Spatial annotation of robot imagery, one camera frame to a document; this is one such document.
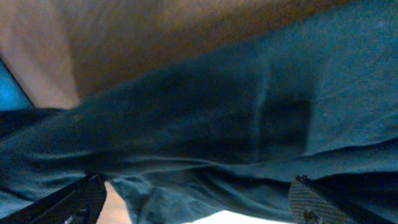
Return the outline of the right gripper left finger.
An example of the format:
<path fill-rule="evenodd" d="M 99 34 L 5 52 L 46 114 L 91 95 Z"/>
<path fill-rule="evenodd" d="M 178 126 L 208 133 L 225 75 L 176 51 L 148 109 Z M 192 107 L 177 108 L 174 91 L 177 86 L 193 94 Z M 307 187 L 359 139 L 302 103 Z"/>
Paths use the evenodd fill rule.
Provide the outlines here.
<path fill-rule="evenodd" d="M 1 224 L 96 224 L 106 201 L 105 182 L 88 175 L 1 219 Z"/>

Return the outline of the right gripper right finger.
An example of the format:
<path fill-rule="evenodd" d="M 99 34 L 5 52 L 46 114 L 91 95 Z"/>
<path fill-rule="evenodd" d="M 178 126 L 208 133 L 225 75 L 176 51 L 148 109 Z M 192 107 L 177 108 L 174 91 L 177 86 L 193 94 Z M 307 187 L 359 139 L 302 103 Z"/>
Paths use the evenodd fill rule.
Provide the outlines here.
<path fill-rule="evenodd" d="M 353 202 L 338 192 L 317 184 L 305 175 L 290 185 L 289 205 L 298 224 L 393 224 Z"/>

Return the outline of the dark teal t-shirt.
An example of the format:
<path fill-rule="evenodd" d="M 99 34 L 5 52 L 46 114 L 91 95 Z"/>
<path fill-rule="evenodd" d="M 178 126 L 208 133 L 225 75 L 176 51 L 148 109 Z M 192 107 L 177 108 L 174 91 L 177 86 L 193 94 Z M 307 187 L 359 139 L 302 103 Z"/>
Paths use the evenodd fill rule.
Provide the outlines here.
<path fill-rule="evenodd" d="M 136 223 L 292 222 L 307 176 L 397 221 L 397 2 L 359 1 L 97 95 L 1 113 L 1 216 L 100 174 Z"/>

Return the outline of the folded blue jeans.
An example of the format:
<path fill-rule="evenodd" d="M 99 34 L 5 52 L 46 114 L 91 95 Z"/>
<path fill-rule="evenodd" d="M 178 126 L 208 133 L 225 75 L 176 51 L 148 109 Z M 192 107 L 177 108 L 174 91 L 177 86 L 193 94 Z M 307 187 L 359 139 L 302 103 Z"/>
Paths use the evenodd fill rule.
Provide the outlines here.
<path fill-rule="evenodd" d="M 34 108 L 34 105 L 2 60 L 0 72 L 1 111 Z"/>

